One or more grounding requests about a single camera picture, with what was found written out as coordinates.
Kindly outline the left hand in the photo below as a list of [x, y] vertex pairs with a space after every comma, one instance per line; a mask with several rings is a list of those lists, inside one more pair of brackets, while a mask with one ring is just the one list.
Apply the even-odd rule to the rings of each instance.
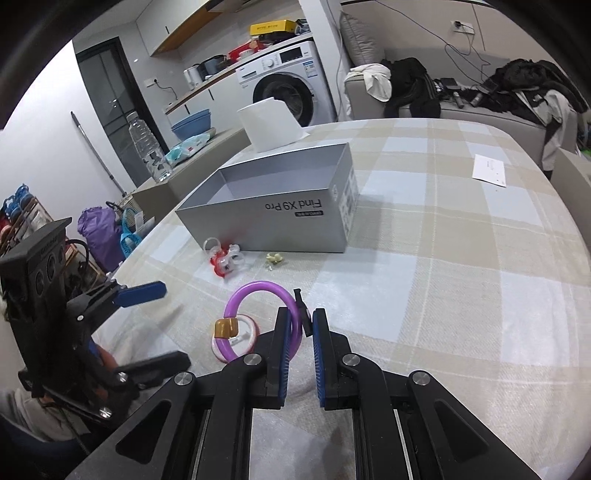
[[114, 357], [100, 345], [95, 343], [92, 339], [88, 343], [89, 352], [97, 359], [97, 361], [104, 366], [107, 370], [113, 371], [118, 367], [118, 364]]

